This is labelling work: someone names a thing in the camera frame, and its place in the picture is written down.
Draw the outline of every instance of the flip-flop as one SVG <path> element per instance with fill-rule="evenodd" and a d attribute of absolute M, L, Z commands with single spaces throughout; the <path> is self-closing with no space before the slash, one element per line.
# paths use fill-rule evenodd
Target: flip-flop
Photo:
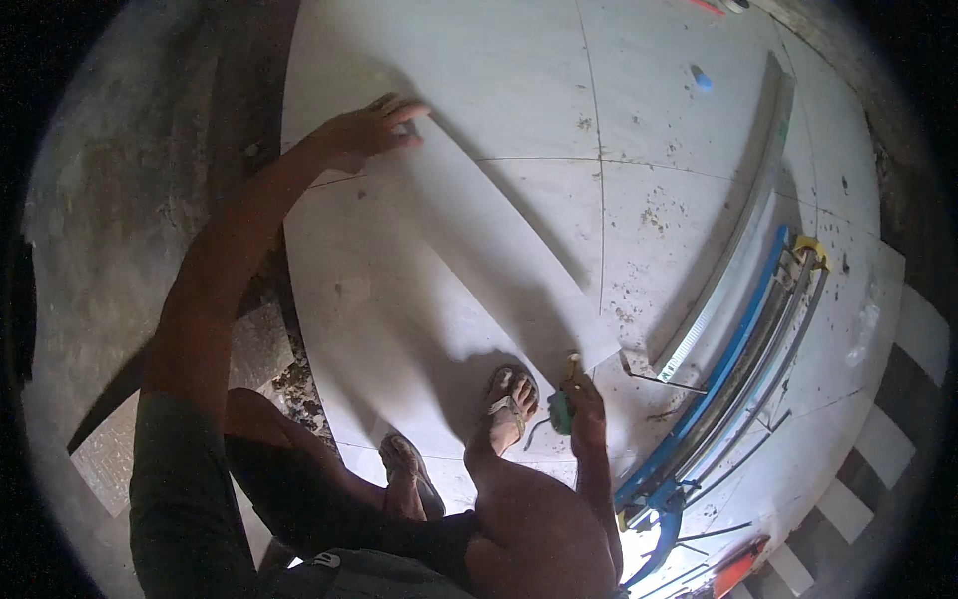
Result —
<path fill-rule="evenodd" d="M 536 403 L 538 403 L 538 385 L 536 384 L 536 379 L 535 377 L 532 376 L 532 374 L 530 374 L 528 370 L 525 369 L 524 366 L 520 366 L 520 365 L 507 364 L 505 366 L 499 366 L 498 368 L 496 368 L 495 372 L 492 373 L 492 379 L 489 381 L 489 387 L 487 388 L 487 391 L 486 391 L 486 397 L 488 397 L 492 393 L 492 386 L 495 385 L 496 380 L 499 378 L 499 373 L 501 373 L 506 368 L 509 368 L 510 370 L 513 371 L 513 380 L 515 380 L 515 377 L 518 377 L 519 375 L 522 375 L 522 374 L 526 375 L 529 378 L 529 382 L 533 386 L 533 391 L 536 393 Z M 510 391 L 512 391 L 512 382 L 510 382 Z M 509 411 L 512 412 L 513 417 L 515 418 L 515 423 L 519 427 L 519 438 L 515 440 L 515 443 L 518 443 L 519 441 L 522 441 L 522 437 L 525 436 L 526 434 L 526 421 L 522 419 L 522 410 L 519 409 L 519 405 L 518 403 L 515 402 L 515 398 L 513 397 L 512 393 L 510 393 L 509 395 L 503 396 L 499 401 L 490 405 L 489 411 L 487 411 L 486 414 L 491 416 L 492 414 L 498 412 L 504 407 L 509 408 Z"/>
<path fill-rule="evenodd" d="M 432 480 L 429 479 L 429 472 L 425 469 L 425 462 L 422 461 L 419 450 L 412 444 L 412 441 L 395 431 L 387 434 L 379 443 L 379 456 L 382 457 L 382 465 L 386 467 L 386 480 L 389 480 L 391 470 L 397 459 L 395 457 L 396 450 L 393 447 L 394 440 L 405 444 L 412 450 L 413 455 L 416 456 L 416 464 L 418 467 L 418 472 L 416 473 L 416 491 L 419 492 L 425 518 L 427 520 L 442 518 L 445 516 L 443 498 L 439 496 L 439 492 L 436 491 L 436 487 L 433 486 Z"/>

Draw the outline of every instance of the yellow clamp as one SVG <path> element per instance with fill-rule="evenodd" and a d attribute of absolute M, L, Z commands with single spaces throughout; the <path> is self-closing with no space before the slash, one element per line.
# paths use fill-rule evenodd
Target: yellow clamp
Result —
<path fill-rule="evenodd" d="M 825 246 L 822 245 L 822 242 L 808 235 L 799 235 L 795 238 L 795 251 L 798 252 L 798 250 L 805 248 L 814 250 L 817 255 L 818 264 L 816 264 L 814 268 L 825 268 L 829 272 L 832 272 L 832 263 L 829 261 L 829 254 L 825 251 Z"/>

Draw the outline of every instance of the person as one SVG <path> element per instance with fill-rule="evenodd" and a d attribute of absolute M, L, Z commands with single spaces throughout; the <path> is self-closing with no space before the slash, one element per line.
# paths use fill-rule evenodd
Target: person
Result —
<path fill-rule="evenodd" d="M 428 475 L 400 435 L 380 448 L 390 472 L 384 489 L 347 470 L 262 395 L 227 389 L 240 297 L 286 213 L 322 171 L 358 173 L 370 156 L 422 144 L 398 131 L 428 112 L 390 94 L 329 120 L 256 174 L 187 251 L 149 348 L 136 422 L 130 546 L 147 597 L 617 592 L 622 550 L 604 408 L 585 376 L 565 385 L 576 410 L 576 491 L 501 457 L 538 406 L 528 373 L 504 366 L 464 454 L 475 509 L 442 518 L 436 497 L 420 493 Z M 230 473 L 302 564 L 258 575 Z"/>

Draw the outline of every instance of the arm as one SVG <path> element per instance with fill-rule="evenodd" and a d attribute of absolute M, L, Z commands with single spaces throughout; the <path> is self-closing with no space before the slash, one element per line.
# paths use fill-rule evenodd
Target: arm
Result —
<path fill-rule="evenodd" d="M 369 156 L 416 146 L 393 129 L 428 113 L 395 95 L 340 115 L 256 174 L 196 236 L 150 345 L 144 393 L 194 403 L 222 430 L 233 322 L 240 298 L 286 213 L 326 169 L 357 173 Z"/>
<path fill-rule="evenodd" d="M 622 542 L 612 504 L 612 475 L 605 448 L 605 406 L 595 385 L 582 371 L 562 385 L 574 410 L 572 452 L 579 462 L 576 493 L 599 519 L 608 539 L 616 580 L 622 579 Z"/>

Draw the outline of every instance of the hand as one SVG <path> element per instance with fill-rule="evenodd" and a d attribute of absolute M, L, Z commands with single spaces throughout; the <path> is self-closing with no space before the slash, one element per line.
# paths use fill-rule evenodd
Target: hand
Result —
<path fill-rule="evenodd" d="M 425 104 L 386 94 L 365 108 L 326 121 L 308 139 L 324 153 L 329 168 L 356 174 L 370 156 L 394 148 L 421 146 L 419 135 L 394 133 L 393 129 L 427 114 L 429 107 Z"/>
<path fill-rule="evenodd" d="M 559 388 L 569 396 L 572 416 L 572 452 L 605 451 L 605 404 L 595 385 L 582 371 Z"/>

